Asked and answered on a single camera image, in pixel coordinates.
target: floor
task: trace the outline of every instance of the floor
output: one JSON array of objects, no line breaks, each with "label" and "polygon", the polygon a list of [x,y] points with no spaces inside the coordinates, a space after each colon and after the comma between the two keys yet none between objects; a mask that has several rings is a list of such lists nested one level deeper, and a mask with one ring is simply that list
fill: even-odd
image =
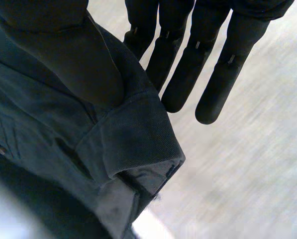
[{"label": "floor", "polygon": [[[123,0],[91,0],[89,11],[123,40]],[[178,239],[297,239],[297,0],[255,45],[217,122],[202,125],[195,108],[228,20],[186,106],[170,115],[187,160],[150,210]]]}]

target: glove finger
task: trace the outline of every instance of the glove finger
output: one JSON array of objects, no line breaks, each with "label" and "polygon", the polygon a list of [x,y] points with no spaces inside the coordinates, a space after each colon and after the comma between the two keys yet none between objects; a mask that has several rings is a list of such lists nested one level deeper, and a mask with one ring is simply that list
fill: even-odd
[{"label": "glove finger", "polygon": [[148,63],[146,73],[158,91],[161,90],[183,41],[187,18],[194,0],[161,0],[161,32]]},{"label": "glove finger", "polygon": [[140,60],[155,35],[158,0],[125,0],[125,5],[131,29],[124,44]]},{"label": "glove finger", "polygon": [[204,0],[197,0],[188,45],[162,97],[168,112],[178,112],[184,106],[229,11],[227,4],[213,6]]},{"label": "glove finger", "polygon": [[196,118],[200,123],[216,121],[252,47],[264,35],[269,23],[233,13],[227,40],[197,105]]}]

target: jacket pocket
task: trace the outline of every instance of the jacket pocket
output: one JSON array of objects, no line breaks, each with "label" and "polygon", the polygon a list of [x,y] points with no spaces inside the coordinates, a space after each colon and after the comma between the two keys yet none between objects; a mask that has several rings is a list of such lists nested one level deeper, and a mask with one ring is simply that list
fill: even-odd
[{"label": "jacket pocket", "polygon": [[3,116],[0,114],[0,154],[14,163],[20,164],[18,157],[18,151],[16,150],[16,142],[14,132],[12,130],[12,122],[9,122],[11,127],[3,127],[2,119]]}]

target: gloved hand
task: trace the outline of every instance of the gloved hand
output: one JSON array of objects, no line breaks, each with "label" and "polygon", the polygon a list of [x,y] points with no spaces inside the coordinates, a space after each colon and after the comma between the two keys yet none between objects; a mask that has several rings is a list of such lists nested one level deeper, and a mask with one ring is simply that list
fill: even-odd
[{"label": "gloved hand", "polygon": [[0,26],[77,97],[112,108],[123,100],[123,81],[87,5],[88,0],[0,0]]},{"label": "gloved hand", "polygon": [[[252,47],[264,35],[270,21],[282,17],[293,1],[196,0],[188,44],[162,96],[166,110],[175,113],[185,104],[221,25],[233,9],[225,45],[196,109],[199,122],[216,121]],[[125,0],[125,3],[131,30],[125,34],[124,44],[137,59],[154,38],[159,6],[161,32],[146,72],[160,91],[182,43],[194,0]]]}]

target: dark jacket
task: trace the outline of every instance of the dark jacket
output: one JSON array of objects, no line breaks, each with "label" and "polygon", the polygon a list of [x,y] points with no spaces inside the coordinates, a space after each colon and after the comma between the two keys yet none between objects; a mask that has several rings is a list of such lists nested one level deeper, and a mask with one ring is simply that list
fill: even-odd
[{"label": "dark jacket", "polygon": [[0,30],[0,154],[70,192],[119,239],[185,158],[144,70],[99,28],[125,84],[110,111],[79,100]]}]

